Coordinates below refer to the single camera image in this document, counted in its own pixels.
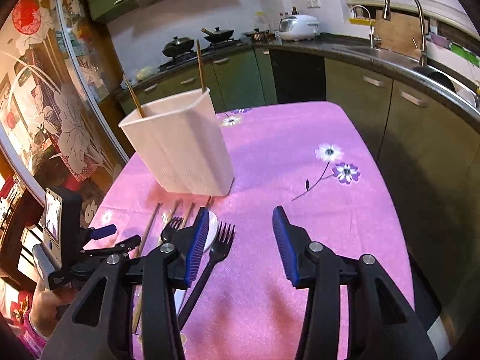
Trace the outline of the person's left hand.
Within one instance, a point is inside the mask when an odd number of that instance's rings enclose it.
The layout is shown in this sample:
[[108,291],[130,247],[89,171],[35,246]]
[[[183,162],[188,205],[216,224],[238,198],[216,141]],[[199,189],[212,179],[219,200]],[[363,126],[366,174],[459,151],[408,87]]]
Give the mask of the person's left hand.
[[35,332],[48,338],[55,329],[59,318],[58,308],[72,303],[77,295],[77,290],[70,287],[59,287],[49,290],[42,280],[37,282],[32,297],[32,308],[29,313],[29,321]]

